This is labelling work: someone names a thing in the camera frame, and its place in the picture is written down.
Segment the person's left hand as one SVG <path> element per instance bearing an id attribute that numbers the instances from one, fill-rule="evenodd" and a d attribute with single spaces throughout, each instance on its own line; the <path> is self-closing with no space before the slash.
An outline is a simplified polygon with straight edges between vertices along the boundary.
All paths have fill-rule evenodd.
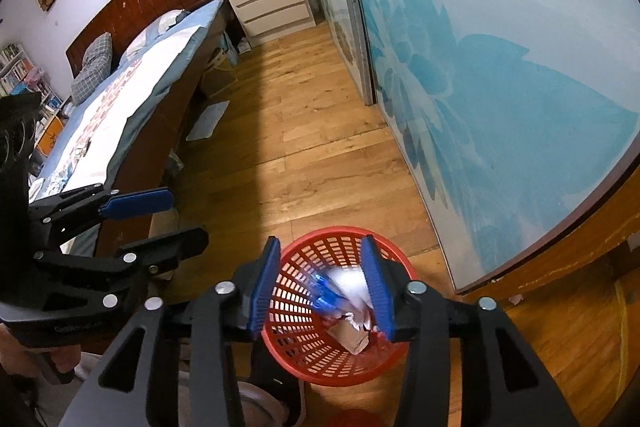
<path id="1" fill-rule="evenodd" d="M 29 349 L 11 334 L 6 325 L 0 326 L 0 360 L 6 373 L 36 378 L 41 373 L 40 365 L 36 360 L 37 353 L 47 353 L 56 369 L 66 374 L 79 364 L 81 347 Z"/>

